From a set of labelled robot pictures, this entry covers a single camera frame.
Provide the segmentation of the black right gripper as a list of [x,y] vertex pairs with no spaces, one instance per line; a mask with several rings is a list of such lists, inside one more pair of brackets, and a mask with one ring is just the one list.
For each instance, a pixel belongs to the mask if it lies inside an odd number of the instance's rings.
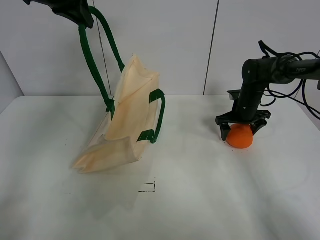
[[229,123],[250,124],[253,136],[267,125],[266,119],[271,117],[271,113],[268,110],[258,110],[267,86],[267,83],[242,84],[238,100],[233,101],[232,110],[215,119],[222,141],[227,140],[231,131]]

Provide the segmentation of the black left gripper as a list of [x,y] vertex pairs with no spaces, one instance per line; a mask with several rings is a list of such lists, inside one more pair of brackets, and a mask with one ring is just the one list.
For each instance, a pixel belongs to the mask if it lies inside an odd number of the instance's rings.
[[64,17],[77,25],[93,25],[87,0],[23,0],[27,5],[31,2],[46,5],[55,15]]

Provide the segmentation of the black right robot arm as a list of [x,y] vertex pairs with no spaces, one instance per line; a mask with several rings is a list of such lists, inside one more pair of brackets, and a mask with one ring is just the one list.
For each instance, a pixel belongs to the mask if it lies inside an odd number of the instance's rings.
[[249,125],[253,134],[267,125],[271,117],[268,110],[259,110],[264,92],[271,84],[287,85],[296,79],[320,79],[320,57],[303,60],[302,54],[282,53],[275,57],[249,59],[242,67],[243,83],[240,90],[229,90],[232,110],[215,118],[225,141],[231,131],[230,124]]

